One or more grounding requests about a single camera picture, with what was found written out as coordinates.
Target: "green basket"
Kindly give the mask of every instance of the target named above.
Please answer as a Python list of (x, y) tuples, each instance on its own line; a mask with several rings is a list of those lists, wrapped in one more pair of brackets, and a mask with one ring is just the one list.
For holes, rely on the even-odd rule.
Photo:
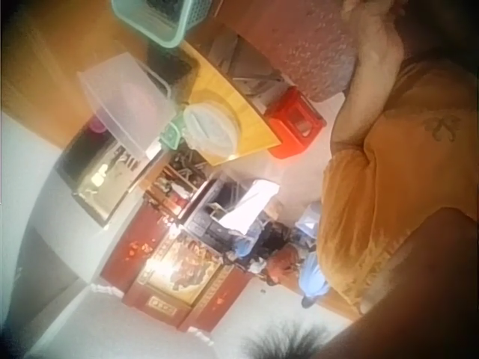
[(159, 140), (172, 150), (177, 150), (183, 137), (184, 128), (183, 115), (179, 114), (166, 126), (165, 131), (159, 136)]
[(167, 14), (152, 8), (147, 0), (112, 0), (115, 15), (160, 46), (180, 45), (186, 31), (202, 22), (212, 0), (183, 0), (180, 17), (172, 21)]

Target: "plastic stool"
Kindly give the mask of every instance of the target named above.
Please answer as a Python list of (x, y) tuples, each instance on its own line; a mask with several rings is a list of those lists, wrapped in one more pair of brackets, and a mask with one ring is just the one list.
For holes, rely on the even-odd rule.
[(281, 144), (270, 148), (277, 159), (286, 159), (306, 150), (326, 126), (297, 88), (288, 88), (277, 103), (266, 110), (266, 121)]

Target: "yellow table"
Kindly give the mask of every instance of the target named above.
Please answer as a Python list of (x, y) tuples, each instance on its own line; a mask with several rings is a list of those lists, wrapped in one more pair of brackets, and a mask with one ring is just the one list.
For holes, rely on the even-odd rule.
[(187, 42), (182, 49), (198, 61), (198, 76), (188, 98), (189, 103), (215, 101), (233, 114), (239, 125), (241, 135), (236, 155), (222, 159), (202, 153), (211, 164), (220, 165), (223, 162), (246, 156), (260, 150), (265, 150), (280, 144), (280, 141), (268, 127), (256, 108), (231, 84), (219, 70), (216, 69), (202, 54)]

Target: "framed picture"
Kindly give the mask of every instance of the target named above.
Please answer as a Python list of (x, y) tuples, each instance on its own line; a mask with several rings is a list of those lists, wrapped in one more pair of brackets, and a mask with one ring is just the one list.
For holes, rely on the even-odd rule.
[(147, 264), (145, 284), (193, 305), (222, 266), (219, 256), (184, 233), (160, 247)]

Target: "white wall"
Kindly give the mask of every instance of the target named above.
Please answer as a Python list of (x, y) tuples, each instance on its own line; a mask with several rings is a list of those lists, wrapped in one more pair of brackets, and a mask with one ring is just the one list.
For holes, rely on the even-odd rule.
[(283, 286), (252, 280), (211, 334), (218, 358), (243, 359), (246, 338), (254, 339), (270, 328), (298, 323), (301, 328), (325, 328), (330, 339), (351, 321), (318, 305), (301, 307), (301, 296)]
[(116, 297), (95, 293), (87, 294), (41, 354), (51, 359), (215, 358), (192, 334), (175, 331)]
[(1, 113), (1, 323), (16, 261), (37, 196), (61, 151)]
[(130, 193), (103, 229), (73, 199), (53, 171), (40, 193), (31, 220), (52, 250), (85, 282), (94, 279), (141, 205), (142, 191)]

